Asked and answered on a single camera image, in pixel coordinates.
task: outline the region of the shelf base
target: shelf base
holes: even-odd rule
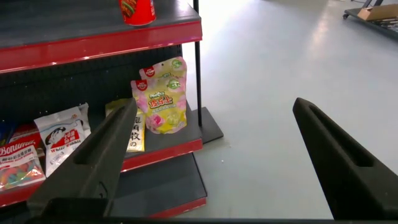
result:
[[[195,115],[195,119],[198,122],[198,110],[194,110],[193,114]],[[220,129],[220,127],[206,107],[201,108],[201,120],[202,127],[199,128],[201,131],[201,140],[203,144],[224,137],[224,133],[222,132],[222,130]]]

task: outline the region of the red can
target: red can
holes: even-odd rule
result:
[[[153,0],[119,0],[124,22],[142,26],[156,19]]]

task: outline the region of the red candy bag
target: red candy bag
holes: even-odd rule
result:
[[[0,147],[0,191],[45,179],[36,153],[41,147],[39,133]]]

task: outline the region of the pink and yellow candy bag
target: pink and yellow candy bag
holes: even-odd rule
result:
[[[187,65],[172,58],[140,70],[143,80],[131,81],[132,95],[146,115],[146,126],[156,134],[172,134],[187,125],[185,84]]]

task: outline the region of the white candy bag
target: white candy bag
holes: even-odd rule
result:
[[[47,177],[84,141],[83,123],[77,106],[35,119],[46,147],[45,175]]]

